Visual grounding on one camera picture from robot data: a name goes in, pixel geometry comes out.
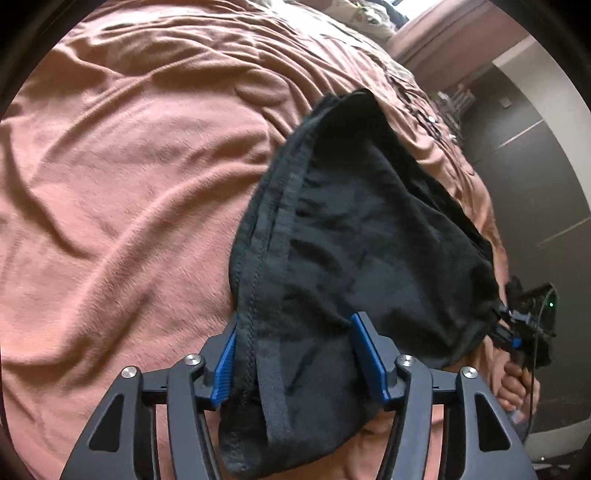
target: wrinkled fabric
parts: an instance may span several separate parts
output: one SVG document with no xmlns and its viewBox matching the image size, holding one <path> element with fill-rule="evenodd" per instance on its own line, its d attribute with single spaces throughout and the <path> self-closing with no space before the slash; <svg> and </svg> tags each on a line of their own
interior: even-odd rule
<svg viewBox="0 0 591 480">
<path fill-rule="evenodd" d="M 262 178 L 230 257 L 228 469 L 262 478 L 332 453 L 376 415 L 350 317 L 430 368 L 498 321 L 492 249 L 400 145 L 373 94 L 327 95 Z"/>
<path fill-rule="evenodd" d="M 170 367 L 223 330 L 240 219 L 273 153 L 326 93 L 373 91 L 404 147 L 491 242 L 506 283 L 488 192 L 443 123 L 436 141 L 406 110 L 392 78 L 437 117 L 412 78 L 354 33 L 306 24 L 241 0 L 113 1 L 48 53 L 9 107 L 2 382 L 15 447 L 39 480 L 59 478 L 123 367 Z M 492 378 L 497 356 L 483 343 L 464 361 Z M 274 478 L 374 478 L 391 421 L 381 415 L 335 456 Z"/>
</svg>

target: black cloth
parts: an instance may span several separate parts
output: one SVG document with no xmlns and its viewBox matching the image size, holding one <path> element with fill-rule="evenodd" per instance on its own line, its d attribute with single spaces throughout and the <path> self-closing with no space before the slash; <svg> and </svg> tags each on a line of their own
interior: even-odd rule
<svg viewBox="0 0 591 480">
<path fill-rule="evenodd" d="M 435 368 L 497 320 L 490 244 L 368 90 L 325 97 L 277 152 L 229 274 L 237 340 L 219 435 L 241 478 L 316 460 L 378 411 L 349 340 L 354 312 Z"/>
</svg>

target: black cable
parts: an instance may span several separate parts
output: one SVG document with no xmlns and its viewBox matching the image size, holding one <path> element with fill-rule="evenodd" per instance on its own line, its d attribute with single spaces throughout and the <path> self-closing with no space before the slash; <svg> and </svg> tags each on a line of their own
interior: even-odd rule
<svg viewBox="0 0 591 480">
<path fill-rule="evenodd" d="M 534 416 L 535 367 L 536 367 L 536 360 L 538 358 L 538 343 L 540 340 L 540 321 L 542 318 L 542 314 L 544 313 L 544 309 L 546 308 L 546 304 L 548 303 L 548 300 L 550 299 L 550 295 L 552 295 L 555 291 L 556 291 L 556 289 L 554 287 L 552 287 L 551 289 L 549 289 L 548 293 L 544 297 L 544 303 L 542 304 L 542 308 L 540 309 L 540 313 L 538 314 L 538 319 L 535 324 L 534 359 L 533 359 L 532 367 L 531 367 L 531 384 L 530 384 L 530 415 L 527 420 L 528 423 L 527 423 L 527 430 L 525 433 L 525 438 L 530 436 L 531 425 L 532 425 L 531 422 L 532 422 L 532 418 Z"/>
</svg>

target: pink bedsheet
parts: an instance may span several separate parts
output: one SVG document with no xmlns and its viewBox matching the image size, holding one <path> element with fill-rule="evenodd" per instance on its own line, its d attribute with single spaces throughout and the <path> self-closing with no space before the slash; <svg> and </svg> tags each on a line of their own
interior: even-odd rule
<svg viewBox="0 0 591 480">
<path fill-rule="evenodd" d="M 123 367 L 169 367 L 223 329 L 241 215 L 275 149 L 327 92 L 374 92 L 492 242 L 504 284 L 488 192 L 453 144 L 407 112 L 382 53 L 245 0 L 126 0 L 41 62 L 0 125 L 2 378 L 15 446 L 38 479 L 59 478 Z M 412 81 L 397 81 L 431 112 Z M 466 362 L 497 388 L 499 358 L 487 343 Z M 383 414 L 333 455 L 275 478 L 373 479 L 391 422 Z M 159 444 L 170 479 L 165 428 Z"/>
</svg>

